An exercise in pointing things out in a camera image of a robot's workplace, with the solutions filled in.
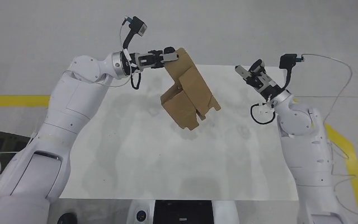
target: cardboard box flap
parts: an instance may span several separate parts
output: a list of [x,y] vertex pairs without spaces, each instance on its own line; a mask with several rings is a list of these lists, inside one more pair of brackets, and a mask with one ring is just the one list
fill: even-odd
[[161,96],[161,103],[164,104],[171,98],[173,98],[175,95],[177,95],[179,92],[181,92],[182,89],[179,89],[179,86],[174,84],[172,87],[169,88],[162,96]]
[[195,66],[189,55],[186,53],[184,48],[176,50],[179,56],[178,60],[172,62],[166,62],[164,67],[166,68],[169,75],[172,77],[174,82],[179,83],[179,77],[182,76],[189,68]]
[[161,96],[161,102],[179,127],[193,130],[199,126],[196,114],[204,120],[210,108],[220,110],[220,105],[184,48],[176,52],[178,60],[164,64],[175,84]]
[[162,105],[181,128],[188,127],[189,130],[193,130],[199,126],[196,120],[196,109],[184,91],[174,95]]
[[215,110],[220,110],[218,102],[196,67],[191,67],[179,80],[185,94],[199,112],[201,120],[205,119],[204,115],[210,108],[214,107]]

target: white cable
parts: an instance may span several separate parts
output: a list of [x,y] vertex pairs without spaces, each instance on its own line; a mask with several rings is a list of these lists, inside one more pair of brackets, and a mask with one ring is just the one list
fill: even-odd
[[[341,156],[338,152],[336,152],[336,150],[334,150],[333,147],[332,147],[332,145],[331,145],[331,157],[332,157],[331,160],[334,161],[334,158],[333,158],[333,150],[335,151],[336,154],[340,155],[342,158],[344,158],[344,159],[346,159],[346,160],[349,159],[349,156],[348,156],[341,148],[339,148],[339,149],[347,156],[347,158],[344,158],[344,157]],[[334,163],[333,163],[333,164],[332,164],[332,170],[331,170],[331,175],[332,175],[332,176],[344,176],[344,177],[349,177],[348,179],[339,181],[337,184],[335,184],[335,185],[333,186],[333,191],[336,192],[336,187],[337,187],[339,184],[341,184],[341,183],[343,183],[343,182],[346,182],[346,181],[349,181],[349,180],[353,180],[354,178],[357,178],[357,176],[354,175],[354,174],[334,174],[334,173],[333,173],[334,166],[335,166],[335,165],[334,165]],[[337,199],[338,203],[339,203],[345,210],[347,210],[347,211],[349,211],[349,212],[351,212],[351,213],[353,213],[353,214],[358,215],[357,212],[354,212],[354,211],[350,210],[349,208],[347,208],[346,206],[344,206],[344,205],[342,204],[342,202],[338,199],[338,196],[337,196],[337,195],[336,195],[336,199]]]
[[0,154],[16,154],[18,152],[0,152]]
[[[122,38],[121,38],[122,28],[123,28],[123,25],[121,25],[121,28],[119,29],[119,43],[120,43],[120,45],[121,45],[122,52],[124,53],[125,50],[123,49]],[[121,87],[121,86],[124,86],[125,84],[127,84],[127,83],[129,82],[129,80],[130,80],[130,77],[133,75],[133,74],[132,74],[132,67],[131,67],[130,61],[128,60],[127,57],[125,57],[125,59],[127,60],[128,65],[129,65],[129,74],[130,74],[130,75],[128,76],[128,78],[127,78],[127,80],[125,81],[125,83],[123,83],[123,84],[121,84],[121,85],[118,85],[118,86],[108,86],[108,85],[105,85],[105,84],[102,84],[102,83],[99,83],[99,82],[93,82],[93,81],[91,81],[91,80],[89,80],[89,79],[87,79],[87,78],[81,76],[81,75],[78,74],[77,72],[74,72],[74,71],[71,71],[71,70],[66,70],[65,72],[72,72],[72,73],[74,73],[76,76],[80,76],[82,79],[86,80],[86,81],[89,82],[89,83],[95,83],[95,84],[98,84],[98,85],[101,85],[101,86],[106,86],[106,87]]]
[[[350,71],[350,75],[349,75],[349,78],[348,78],[346,84],[343,86],[343,88],[341,89],[341,91],[340,91],[340,92],[338,93],[338,95],[336,96],[336,98],[335,98],[335,100],[334,100],[334,102],[333,102],[331,108],[329,109],[328,114],[327,114],[326,117],[323,119],[323,123],[325,123],[326,120],[327,120],[327,118],[328,118],[328,116],[331,114],[331,112],[332,112],[332,110],[333,110],[333,107],[335,106],[335,104],[336,104],[338,98],[341,96],[341,94],[343,93],[343,91],[345,90],[345,88],[346,88],[346,87],[348,86],[348,84],[351,82],[351,79],[352,79],[352,76],[353,76],[353,70],[352,70],[352,67],[351,67],[349,64],[347,64],[347,63],[345,63],[345,62],[343,62],[343,61],[341,61],[341,60],[338,60],[338,59],[336,59],[336,58],[331,58],[331,57],[324,56],[324,55],[320,55],[320,54],[302,54],[301,57],[303,57],[303,56],[305,56],[305,55],[318,56],[318,57],[322,57],[322,58],[327,58],[327,59],[334,60],[334,61],[336,61],[336,62],[342,63],[342,64],[344,64],[345,66],[347,66],[348,69],[349,69],[349,71]],[[349,155],[348,155],[347,153],[345,153],[338,145],[335,144],[335,146],[337,146],[337,148],[340,149],[341,152],[343,152],[346,157],[340,155],[336,150],[333,149],[333,147],[332,147],[332,145],[331,145],[332,161],[334,161],[334,160],[333,160],[333,151],[334,151],[336,154],[338,154],[339,156],[341,156],[342,158],[344,158],[345,160],[349,160],[349,159],[350,159],[350,158],[349,158]],[[352,180],[352,179],[354,179],[354,178],[357,178],[356,175],[334,174],[334,173],[333,173],[333,169],[334,169],[334,164],[332,164],[331,175],[333,175],[333,176],[345,176],[345,177],[349,177],[348,179],[341,180],[341,181],[339,181],[337,184],[335,184],[334,187],[333,187],[334,192],[336,192],[336,187],[337,187],[339,184],[341,184],[341,183],[343,183],[343,182],[346,182],[346,181],[349,181],[349,180]],[[342,204],[342,202],[338,199],[338,196],[337,196],[337,195],[336,195],[336,199],[337,199],[338,203],[339,203],[345,210],[347,210],[347,211],[349,211],[349,212],[351,212],[351,213],[353,213],[353,214],[358,215],[357,212],[354,212],[354,211],[352,211],[351,209],[349,209],[349,208],[347,208],[346,206],[344,206],[344,205]]]
[[318,56],[318,57],[322,57],[322,58],[328,58],[328,59],[331,59],[331,60],[335,60],[336,62],[342,63],[342,64],[344,64],[345,66],[347,66],[348,69],[349,69],[349,71],[350,71],[350,76],[349,76],[349,78],[348,78],[347,83],[343,86],[343,88],[341,89],[341,91],[338,93],[338,95],[336,96],[336,98],[335,98],[335,100],[334,100],[334,102],[333,102],[331,108],[329,109],[329,112],[328,112],[327,116],[323,119],[323,123],[325,123],[326,120],[327,120],[327,118],[328,118],[328,116],[331,114],[331,112],[332,112],[332,110],[333,110],[333,107],[335,106],[335,104],[336,104],[338,98],[341,96],[341,94],[343,93],[344,89],[345,89],[345,88],[348,86],[348,84],[351,82],[351,79],[352,79],[352,76],[353,76],[353,70],[352,70],[352,68],[351,68],[351,66],[350,66],[349,64],[347,64],[347,63],[345,63],[345,62],[343,62],[343,61],[341,61],[341,60],[338,60],[338,59],[336,59],[336,58],[331,58],[331,57],[324,56],[324,55],[320,55],[320,54],[302,54],[301,57],[303,57],[303,56],[305,56],[305,55]]

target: black cable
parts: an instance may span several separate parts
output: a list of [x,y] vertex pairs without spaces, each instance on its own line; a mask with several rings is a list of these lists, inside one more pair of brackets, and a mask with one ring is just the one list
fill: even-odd
[[251,115],[251,118],[257,123],[257,124],[261,124],[261,125],[265,125],[265,124],[270,124],[271,122],[273,122],[276,118],[276,113],[274,112],[273,115],[272,115],[272,119],[267,121],[267,122],[259,122],[258,120],[255,119],[255,117],[253,116],[252,114],[252,109],[255,107],[255,106],[259,106],[260,104],[254,104],[250,107],[250,115]]
[[287,69],[287,76],[286,76],[286,82],[284,87],[282,88],[283,90],[287,88],[287,86],[289,85],[290,81],[291,81],[291,74],[292,74],[292,69]]
[[139,73],[139,74],[138,74],[138,82],[136,83],[136,86],[134,86],[133,75],[130,76],[130,84],[132,85],[133,89],[135,89],[135,90],[138,90],[138,89],[139,89],[141,77],[142,77],[142,74]]

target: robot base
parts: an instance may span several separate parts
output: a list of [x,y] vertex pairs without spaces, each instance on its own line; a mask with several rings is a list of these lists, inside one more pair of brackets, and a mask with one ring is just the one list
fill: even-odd
[[133,200],[126,224],[239,224],[232,200]]

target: cable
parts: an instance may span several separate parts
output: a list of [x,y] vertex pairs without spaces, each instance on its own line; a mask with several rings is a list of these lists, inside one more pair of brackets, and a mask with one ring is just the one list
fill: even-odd
[[133,82],[133,75],[130,76],[130,84],[132,85],[132,88],[135,90],[139,89],[139,85],[140,85],[140,80],[142,79],[142,74],[139,73],[138,74],[138,82],[136,83],[136,86],[134,86],[134,82]]
[[323,123],[326,122],[328,116],[331,114],[332,110],[333,110],[333,107],[335,106],[338,98],[341,96],[341,94],[343,93],[343,91],[345,90],[345,88],[348,86],[348,84],[351,82],[351,79],[352,79],[352,76],[353,76],[353,70],[351,68],[351,66],[341,60],[338,60],[336,58],[331,58],[331,57],[328,57],[328,56],[324,56],[324,55],[320,55],[320,54],[302,54],[301,57],[305,56],[305,55],[311,55],[311,56],[318,56],[318,57],[322,57],[322,58],[327,58],[327,59],[331,59],[331,60],[335,60],[336,62],[339,62],[339,63],[342,63],[344,64],[345,66],[348,67],[349,71],[350,71],[350,76],[349,76],[349,79],[347,81],[347,83],[343,86],[343,88],[341,89],[341,91],[338,93],[338,95],[336,96],[331,108],[329,109],[329,112],[327,114],[327,116],[323,119]]
[[[335,100],[334,100],[334,102],[333,102],[331,108],[329,109],[328,114],[327,114],[326,117],[323,119],[323,123],[325,123],[326,120],[327,120],[327,118],[328,118],[328,116],[331,114],[331,112],[332,112],[332,110],[333,110],[333,107],[335,106],[335,104],[336,104],[338,98],[341,96],[341,94],[343,93],[344,89],[345,89],[345,88],[348,86],[348,84],[351,82],[351,79],[352,79],[352,76],[353,76],[353,70],[352,70],[352,68],[351,68],[351,66],[350,66],[349,64],[347,64],[347,63],[345,63],[345,62],[343,62],[343,61],[341,61],[341,60],[338,60],[338,59],[336,59],[336,58],[331,58],[331,57],[324,56],[324,55],[320,55],[320,54],[302,54],[301,57],[303,57],[303,56],[305,56],[305,55],[317,56],[317,57],[322,57],[322,58],[331,59],[331,60],[334,60],[334,61],[336,61],[336,62],[340,62],[340,63],[344,64],[345,66],[347,66],[348,69],[349,69],[349,71],[350,71],[350,75],[349,75],[349,78],[348,78],[346,84],[343,86],[343,88],[341,89],[341,91],[340,91],[340,92],[338,93],[338,95],[336,96],[336,98],[335,98]],[[338,154],[339,156],[341,156],[342,158],[344,158],[345,160],[349,160],[349,159],[350,159],[350,158],[349,158],[349,155],[348,155],[346,152],[344,152],[344,151],[343,151],[338,145],[336,145],[335,143],[334,143],[334,145],[335,145],[338,149],[340,149],[341,152],[343,152],[346,157],[340,155],[336,150],[334,150],[333,147],[332,147],[332,144],[331,144],[331,156],[332,156],[332,161],[334,161],[334,160],[333,160],[333,151],[334,151],[336,154]],[[334,164],[332,164],[331,175],[333,175],[333,176],[345,176],[345,177],[349,177],[348,179],[341,180],[341,181],[339,181],[338,183],[336,183],[336,184],[333,186],[333,191],[334,191],[334,192],[336,192],[336,187],[337,187],[339,184],[344,183],[344,182],[349,181],[349,180],[352,180],[352,179],[354,179],[354,178],[357,178],[356,175],[350,175],[350,174],[334,174],[334,173],[333,173],[333,169],[334,169]],[[346,206],[344,206],[344,205],[342,204],[342,202],[338,199],[338,196],[337,196],[337,195],[336,195],[336,199],[337,199],[338,203],[339,203],[345,210],[347,210],[347,211],[349,211],[349,212],[351,212],[351,213],[353,213],[353,214],[358,215],[357,212],[354,212],[354,211],[350,210],[349,208],[347,208]]]
[[[344,157],[343,157],[342,155],[340,155],[336,150],[334,150],[333,147],[332,147],[332,144],[331,144],[331,160],[334,161],[333,151],[335,151],[335,153],[338,154],[339,156],[341,156],[342,158],[344,158],[344,159],[346,159],[346,160],[349,160],[349,156],[348,156],[341,148],[339,148],[339,149],[347,156],[347,158],[344,158]],[[334,165],[334,163],[333,163],[333,164],[332,164],[332,169],[331,169],[331,175],[332,175],[332,176],[346,176],[346,177],[349,176],[348,179],[341,180],[341,181],[339,181],[337,184],[335,184],[335,185],[333,186],[333,191],[336,192],[336,187],[337,187],[339,184],[344,183],[344,182],[349,181],[349,180],[353,180],[354,178],[357,178],[357,176],[354,175],[354,174],[334,174],[334,173],[333,173],[334,166],[335,166],[335,165]],[[344,206],[344,205],[342,204],[342,202],[339,200],[339,198],[338,198],[337,195],[335,195],[335,196],[336,196],[336,199],[337,199],[338,203],[339,203],[345,210],[347,210],[347,211],[349,211],[349,212],[351,212],[351,213],[353,213],[353,214],[358,215],[357,212],[354,212],[354,211],[350,210],[349,208],[347,208],[346,206]]]
[[0,152],[0,154],[16,154],[18,152]]
[[261,124],[261,125],[270,124],[271,122],[273,122],[273,121],[275,120],[275,117],[276,117],[276,113],[275,113],[275,112],[272,113],[272,119],[269,120],[269,121],[267,121],[267,122],[259,122],[259,121],[256,120],[255,117],[253,116],[253,114],[252,114],[253,108],[254,108],[255,106],[264,106],[265,104],[266,104],[266,103],[263,102],[263,103],[261,103],[261,104],[254,104],[254,105],[252,105],[252,106],[250,107],[250,115],[251,115],[251,118],[252,118],[252,120],[254,120],[254,122],[256,122],[257,124]]
[[[123,54],[124,54],[124,48],[123,48],[123,44],[122,44],[121,33],[122,33],[123,25],[125,24],[125,21],[126,21],[126,19],[124,19],[124,22],[122,23],[121,28],[119,29],[119,43],[120,43],[120,45],[121,45]],[[101,86],[105,86],[105,87],[114,87],[114,88],[115,88],[115,87],[121,87],[121,86],[124,86],[125,84],[127,84],[127,83],[129,82],[129,80],[131,80],[132,75],[133,75],[133,74],[132,74],[132,66],[130,65],[130,61],[128,60],[127,57],[125,57],[125,59],[127,60],[128,64],[129,64],[129,71],[130,71],[129,73],[130,73],[130,75],[129,75],[129,77],[127,78],[127,80],[125,81],[125,83],[123,83],[123,84],[121,84],[121,85],[118,85],[118,86],[108,86],[108,85],[105,85],[105,84],[103,84],[103,83],[93,82],[93,81],[91,81],[91,80],[89,80],[89,79],[87,79],[87,78],[81,76],[81,75],[78,74],[77,72],[71,71],[71,70],[66,70],[66,71],[64,71],[62,74],[64,74],[65,72],[71,72],[71,73],[74,73],[76,76],[79,76],[79,77],[81,77],[82,79],[86,80],[86,81],[89,82],[89,83],[95,83],[95,84],[98,84],[98,85],[101,85]]]
[[291,74],[292,74],[292,70],[291,70],[291,69],[288,69],[288,70],[287,70],[287,75],[286,75],[286,82],[285,82],[284,87],[282,88],[283,90],[285,90],[285,89],[288,87],[288,85],[290,84]]

